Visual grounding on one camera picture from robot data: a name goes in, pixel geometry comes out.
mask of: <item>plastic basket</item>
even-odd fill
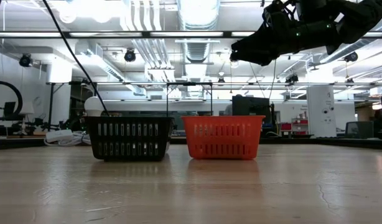
[[[104,160],[160,161],[169,148],[173,118],[86,117],[93,155]]]
[[[186,116],[185,134],[195,159],[254,159],[265,116]]]

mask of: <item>orange basket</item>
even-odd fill
[[[195,159],[254,159],[265,116],[182,117]]]

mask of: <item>table surface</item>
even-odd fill
[[[0,151],[3,223],[382,223],[382,151],[262,145],[253,161],[103,162],[89,147]]]

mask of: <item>black chair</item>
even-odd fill
[[[372,121],[354,121],[346,124],[345,138],[368,139],[373,138]]]

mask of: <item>power strip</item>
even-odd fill
[[[73,134],[71,130],[52,131],[46,134],[46,141],[51,143],[61,140],[71,140],[72,136]]]

